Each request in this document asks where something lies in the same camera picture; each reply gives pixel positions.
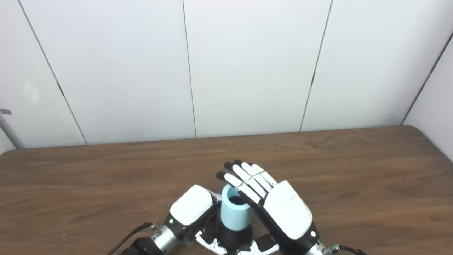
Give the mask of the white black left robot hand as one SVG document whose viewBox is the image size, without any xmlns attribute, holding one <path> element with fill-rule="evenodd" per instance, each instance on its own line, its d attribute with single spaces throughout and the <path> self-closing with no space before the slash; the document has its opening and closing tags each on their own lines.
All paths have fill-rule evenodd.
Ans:
<svg viewBox="0 0 453 255">
<path fill-rule="evenodd" d="M 220 194 L 213 193 L 200 185 L 193 185 L 170 207 L 164 220 L 161 240 L 158 247 L 168 255 L 177 245 L 192 245 L 199 242 L 208 250 L 226 255 L 227 249 L 220 247 L 219 241 L 205 229 L 220 210 Z"/>
</svg>

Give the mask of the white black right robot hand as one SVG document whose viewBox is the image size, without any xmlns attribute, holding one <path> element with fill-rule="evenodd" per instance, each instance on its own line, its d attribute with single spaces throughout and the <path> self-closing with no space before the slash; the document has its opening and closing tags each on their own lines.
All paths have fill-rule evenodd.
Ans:
<svg viewBox="0 0 453 255">
<path fill-rule="evenodd" d="M 291 184 L 276 181 L 262 167 L 241 160 L 227 161 L 216 177 L 233 187 L 269 231 L 246 251 L 270 255 L 321 255 L 324 249 L 308 206 Z"/>
</svg>

